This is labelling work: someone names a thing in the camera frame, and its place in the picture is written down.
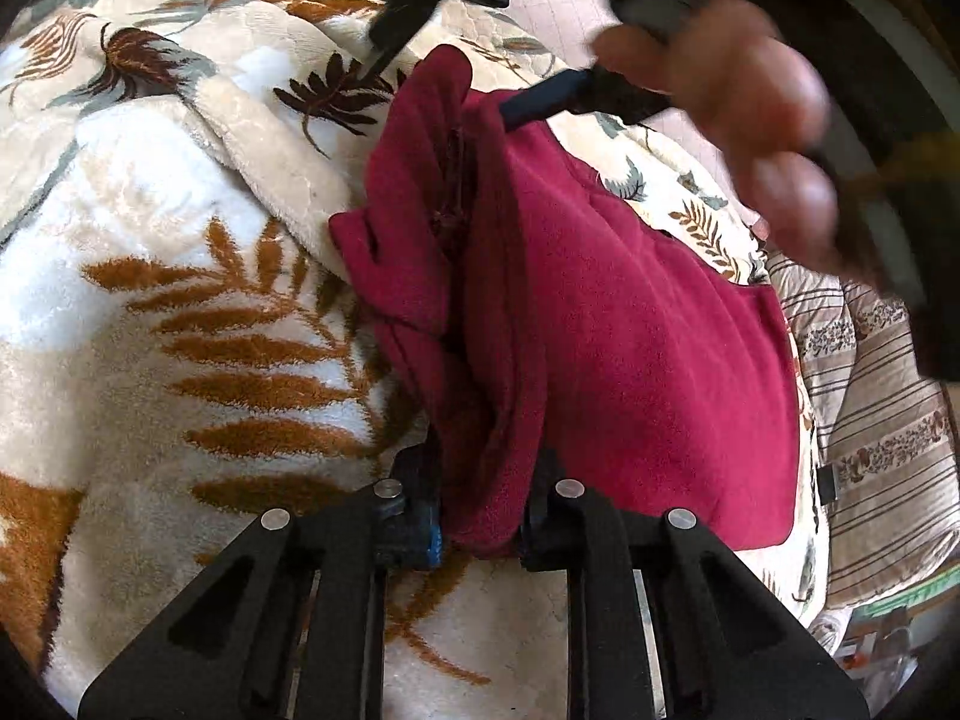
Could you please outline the person's right hand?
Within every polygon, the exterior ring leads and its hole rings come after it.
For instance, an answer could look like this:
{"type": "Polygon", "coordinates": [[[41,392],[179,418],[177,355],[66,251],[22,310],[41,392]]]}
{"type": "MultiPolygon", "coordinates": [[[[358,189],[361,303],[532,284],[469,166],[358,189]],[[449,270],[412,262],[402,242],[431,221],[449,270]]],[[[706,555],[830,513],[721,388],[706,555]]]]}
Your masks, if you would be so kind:
{"type": "Polygon", "coordinates": [[[854,277],[835,247],[835,188],[809,160],[827,132],[827,88],[765,11],[711,0],[667,43],[639,26],[611,26],[592,39],[592,52],[607,70],[667,94],[685,112],[722,154],[737,200],[784,255],[818,273],[854,277]]]}

